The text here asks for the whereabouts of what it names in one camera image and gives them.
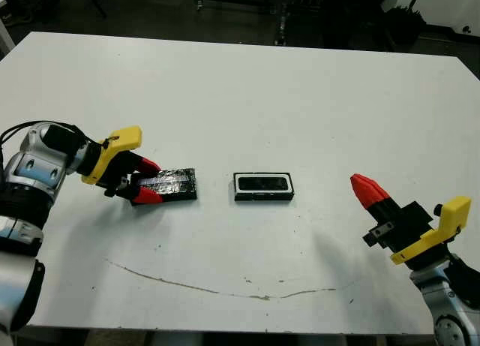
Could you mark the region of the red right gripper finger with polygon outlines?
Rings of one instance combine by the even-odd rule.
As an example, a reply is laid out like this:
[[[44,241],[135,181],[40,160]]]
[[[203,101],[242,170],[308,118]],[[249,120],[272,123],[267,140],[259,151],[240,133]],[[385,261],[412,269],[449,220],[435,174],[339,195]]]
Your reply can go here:
[[[355,175],[355,195],[360,204],[374,219],[393,219],[401,208],[374,180]]]
[[[387,200],[390,195],[374,180],[361,174],[350,177],[353,192],[360,204],[376,221],[386,221],[389,216]]]

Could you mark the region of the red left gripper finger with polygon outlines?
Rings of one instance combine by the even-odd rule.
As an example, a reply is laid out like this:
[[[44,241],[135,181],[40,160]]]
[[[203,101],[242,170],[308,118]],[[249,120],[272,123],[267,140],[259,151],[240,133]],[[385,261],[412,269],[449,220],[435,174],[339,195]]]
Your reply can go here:
[[[158,173],[161,168],[153,161],[135,153],[129,154],[131,164],[129,173]]]
[[[158,204],[164,201],[155,191],[145,187],[130,187],[122,191],[122,197],[132,205]]]

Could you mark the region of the left gripper body yellow mount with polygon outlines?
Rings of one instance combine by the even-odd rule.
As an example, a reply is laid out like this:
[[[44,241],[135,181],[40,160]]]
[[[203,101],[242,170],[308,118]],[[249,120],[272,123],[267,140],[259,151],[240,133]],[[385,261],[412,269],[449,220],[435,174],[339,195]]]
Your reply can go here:
[[[128,175],[137,170],[142,158],[133,152],[142,143],[142,130],[130,126],[112,132],[98,143],[88,143],[80,164],[80,175],[86,184],[105,189],[113,197],[129,185]]]

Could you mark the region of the right gripper body yellow mount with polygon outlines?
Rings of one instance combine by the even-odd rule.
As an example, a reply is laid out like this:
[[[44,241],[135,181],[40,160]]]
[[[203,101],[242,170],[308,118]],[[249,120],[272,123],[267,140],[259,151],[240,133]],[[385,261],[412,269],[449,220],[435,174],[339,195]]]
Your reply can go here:
[[[433,228],[433,218],[417,202],[403,207],[393,219],[376,221],[363,240],[368,246],[379,245],[389,248],[394,264],[431,265],[449,256],[447,244],[451,242],[467,223],[471,199],[455,197],[435,208],[439,226]]]

